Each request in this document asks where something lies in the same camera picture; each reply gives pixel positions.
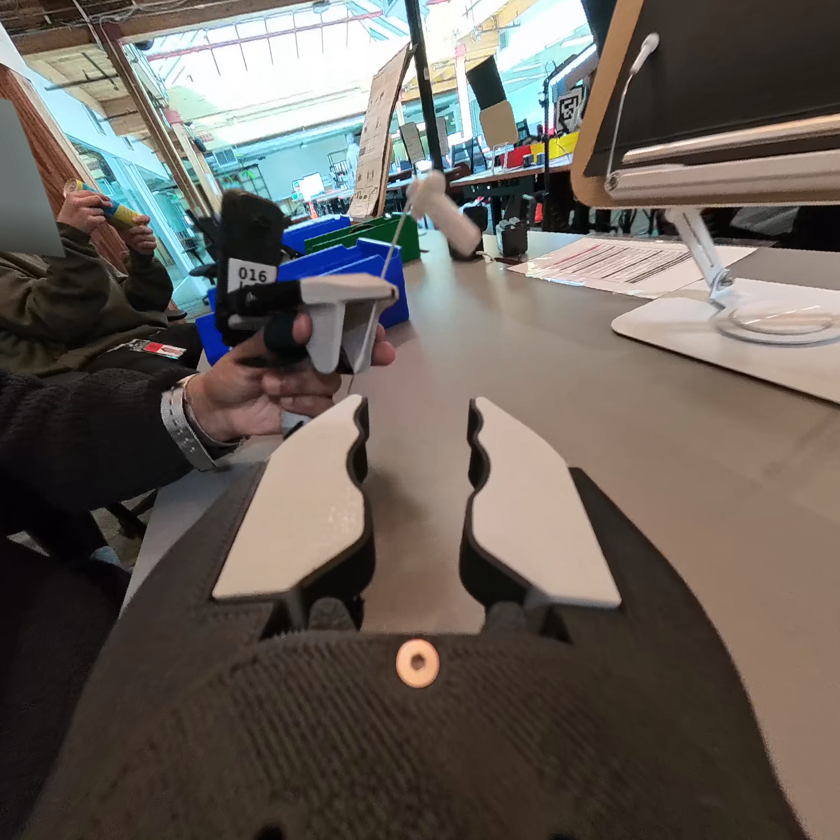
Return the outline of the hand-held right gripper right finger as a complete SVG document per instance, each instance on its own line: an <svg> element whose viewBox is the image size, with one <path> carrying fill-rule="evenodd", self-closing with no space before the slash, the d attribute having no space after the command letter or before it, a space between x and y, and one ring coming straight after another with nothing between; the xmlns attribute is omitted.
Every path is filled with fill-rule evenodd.
<svg viewBox="0 0 840 840"><path fill-rule="evenodd" d="M469 402L470 493L459 579L489 613L572 606L615 611L622 597L566 460L484 396Z"/></svg>

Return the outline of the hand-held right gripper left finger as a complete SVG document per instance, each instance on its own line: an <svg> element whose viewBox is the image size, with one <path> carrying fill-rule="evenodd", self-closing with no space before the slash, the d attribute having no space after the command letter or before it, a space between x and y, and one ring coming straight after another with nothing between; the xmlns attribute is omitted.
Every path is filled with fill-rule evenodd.
<svg viewBox="0 0 840 840"><path fill-rule="evenodd" d="M220 602L359 599L375 571L368 402L348 396L268 458L213 588Z"/></svg>

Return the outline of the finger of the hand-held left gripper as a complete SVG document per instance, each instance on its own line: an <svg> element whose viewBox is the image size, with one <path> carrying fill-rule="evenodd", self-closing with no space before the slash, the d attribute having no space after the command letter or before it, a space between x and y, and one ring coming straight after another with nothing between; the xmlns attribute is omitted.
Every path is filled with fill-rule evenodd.
<svg viewBox="0 0 840 840"><path fill-rule="evenodd" d="M398 288L380 276L357 272L303 278L300 295L310 307L351 301L385 301L381 306L390 307L398 300Z"/></svg>
<svg viewBox="0 0 840 840"><path fill-rule="evenodd" d="M315 370L347 375L368 371L383 311L383 302L308 304L312 332L307 349Z"/></svg>

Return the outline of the person's left hand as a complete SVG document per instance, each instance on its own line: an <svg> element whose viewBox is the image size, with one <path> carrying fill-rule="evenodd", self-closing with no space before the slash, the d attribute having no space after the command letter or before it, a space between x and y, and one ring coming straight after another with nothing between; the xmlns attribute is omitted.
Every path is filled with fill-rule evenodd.
<svg viewBox="0 0 840 840"><path fill-rule="evenodd" d="M332 407L340 373L319 373L308 362L284 369L256 365L269 356L258 332L184 384L183 412L195 434L222 445L279 435L286 415L314 418Z"/></svg>

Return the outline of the blue bin with sticker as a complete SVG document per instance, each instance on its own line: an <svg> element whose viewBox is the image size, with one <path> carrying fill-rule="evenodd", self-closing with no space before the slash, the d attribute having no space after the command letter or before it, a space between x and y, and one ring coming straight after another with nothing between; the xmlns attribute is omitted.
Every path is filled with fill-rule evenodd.
<svg viewBox="0 0 840 840"><path fill-rule="evenodd" d="M278 269L278 280L294 280L307 277L326 275L352 274L367 272L380 276L389 245L360 238L356 245L345 247L336 245L318 253L305 255L298 259L281 264ZM385 274L385 280L398 288L398 300L390 307L384 307L379 323L383 329L407 323L410 311L406 296L406 283L403 269L402 249L395 247L392 261ZM225 356L231 348L223 341L215 324L215 307L217 298L217 284L208 292L211 311L198 318L196 326L203 343L204 353L209 364L215 364ZM351 302L383 302L385 301L351 301Z"/></svg>

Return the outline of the plain blue bin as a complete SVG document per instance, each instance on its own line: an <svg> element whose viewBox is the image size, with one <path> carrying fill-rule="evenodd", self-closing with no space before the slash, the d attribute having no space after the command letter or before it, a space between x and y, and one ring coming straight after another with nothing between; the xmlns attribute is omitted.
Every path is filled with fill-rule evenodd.
<svg viewBox="0 0 840 840"><path fill-rule="evenodd" d="M304 255L306 242L313 238L329 235L352 225L346 214L328 214L310 218L290 225L282 235L283 247L291 253Z"/></svg>

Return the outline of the green storage bin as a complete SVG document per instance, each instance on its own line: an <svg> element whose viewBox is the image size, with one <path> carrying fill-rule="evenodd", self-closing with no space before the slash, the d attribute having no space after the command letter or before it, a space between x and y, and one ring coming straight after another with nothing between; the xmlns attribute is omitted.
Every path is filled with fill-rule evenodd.
<svg viewBox="0 0 840 840"><path fill-rule="evenodd" d="M400 226L403 217L402 213L388 214L368 222L352 223L350 227L332 234L310 239L306 242L306 253L304 255L309 256L336 245L349 248L356 245L360 238L389 245L395 234L399 234L395 243L402 249L403 263L418 261L421 258L421 243L417 221L408 215L403 225Z"/></svg>

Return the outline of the yellow blue bottle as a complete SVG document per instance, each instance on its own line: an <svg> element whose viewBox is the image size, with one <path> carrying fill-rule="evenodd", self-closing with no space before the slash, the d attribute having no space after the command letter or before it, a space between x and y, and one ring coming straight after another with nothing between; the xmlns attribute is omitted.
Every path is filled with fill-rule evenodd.
<svg viewBox="0 0 840 840"><path fill-rule="evenodd" d="M132 208L121 204L115 198L107 196L104 193L100 193L97 188L82 181L69 180L65 183L66 194L82 191L99 194L107 200L109 205L103 209L103 212L105 213L108 223L118 230L130 230L131 228L137 226L144 218L144 215L141 212L135 211Z"/></svg>

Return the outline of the metal wristwatch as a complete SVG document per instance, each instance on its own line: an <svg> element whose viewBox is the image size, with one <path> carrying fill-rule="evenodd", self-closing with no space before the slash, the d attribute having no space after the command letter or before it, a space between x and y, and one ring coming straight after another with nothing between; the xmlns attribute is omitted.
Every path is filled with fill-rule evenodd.
<svg viewBox="0 0 840 840"><path fill-rule="evenodd" d="M198 423L187 398L187 386L197 374L174 383L161 394L160 411L165 431L194 470L215 471L217 463L232 454L244 442L243 438L229 441L209 436Z"/></svg>

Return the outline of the brown cardboard board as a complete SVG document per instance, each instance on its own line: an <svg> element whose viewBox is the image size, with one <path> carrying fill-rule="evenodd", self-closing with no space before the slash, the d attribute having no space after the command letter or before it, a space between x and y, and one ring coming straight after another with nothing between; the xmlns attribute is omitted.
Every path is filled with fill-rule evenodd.
<svg viewBox="0 0 840 840"><path fill-rule="evenodd" d="M378 218L384 213L392 158L391 122L412 55L410 44L402 47L371 83L349 208L349 216L355 223Z"/></svg>

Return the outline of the black device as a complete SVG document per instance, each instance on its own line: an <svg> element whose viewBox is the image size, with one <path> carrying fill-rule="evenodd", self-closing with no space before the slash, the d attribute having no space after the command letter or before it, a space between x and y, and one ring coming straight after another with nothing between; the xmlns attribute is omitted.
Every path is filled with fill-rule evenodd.
<svg viewBox="0 0 840 840"><path fill-rule="evenodd" d="M519 262L529 250L529 223L526 218L502 219L496 227L498 255L508 262Z"/></svg>

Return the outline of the black metal pole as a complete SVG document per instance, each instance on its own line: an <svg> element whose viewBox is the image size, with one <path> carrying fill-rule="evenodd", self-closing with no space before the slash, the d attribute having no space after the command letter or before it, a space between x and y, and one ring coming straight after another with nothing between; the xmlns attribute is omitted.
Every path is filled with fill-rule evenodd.
<svg viewBox="0 0 840 840"><path fill-rule="evenodd" d="M430 161L436 171L444 173L444 156L438 136L437 115L431 73L427 61L424 24L419 1L404 1L409 36L413 46L417 88L422 105Z"/></svg>

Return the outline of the white stand base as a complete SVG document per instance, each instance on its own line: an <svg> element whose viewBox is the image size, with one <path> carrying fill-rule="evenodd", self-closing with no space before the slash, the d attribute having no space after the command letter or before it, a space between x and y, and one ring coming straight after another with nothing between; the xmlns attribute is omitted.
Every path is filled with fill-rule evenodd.
<svg viewBox="0 0 840 840"><path fill-rule="evenodd" d="M720 301L698 281L612 321L615 334L839 404L837 290L737 279Z"/></svg>

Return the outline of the printed paper sheets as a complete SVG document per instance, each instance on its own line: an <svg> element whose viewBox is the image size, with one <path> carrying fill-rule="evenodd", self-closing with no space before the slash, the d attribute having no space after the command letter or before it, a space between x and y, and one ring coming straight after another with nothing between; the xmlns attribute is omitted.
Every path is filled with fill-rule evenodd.
<svg viewBox="0 0 840 840"><path fill-rule="evenodd" d="M583 237L507 269L533 279L642 299L657 299L704 279L682 243L635 238Z"/></svg>

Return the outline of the black white marker card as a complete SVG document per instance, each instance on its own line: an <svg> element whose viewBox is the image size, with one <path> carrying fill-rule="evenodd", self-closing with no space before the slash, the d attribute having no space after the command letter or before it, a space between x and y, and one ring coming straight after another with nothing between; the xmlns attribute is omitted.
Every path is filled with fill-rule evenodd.
<svg viewBox="0 0 840 840"><path fill-rule="evenodd" d="M587 88L582 82L559 92L554 101L554 128L558 135L580 130L587 98Z"/></svg>

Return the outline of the thick wooden post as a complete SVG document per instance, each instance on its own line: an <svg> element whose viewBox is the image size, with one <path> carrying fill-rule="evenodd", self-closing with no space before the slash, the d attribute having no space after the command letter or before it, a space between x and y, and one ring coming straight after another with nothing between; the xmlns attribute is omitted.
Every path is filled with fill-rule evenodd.
<svg viewBox="0 0 840 840"><path fill-rule="evenodd" d="M58 237L127 270L129 247L109 224L107 198L65 193L81 161L32 83L2 66L2 251L62 256Z"/></svg>

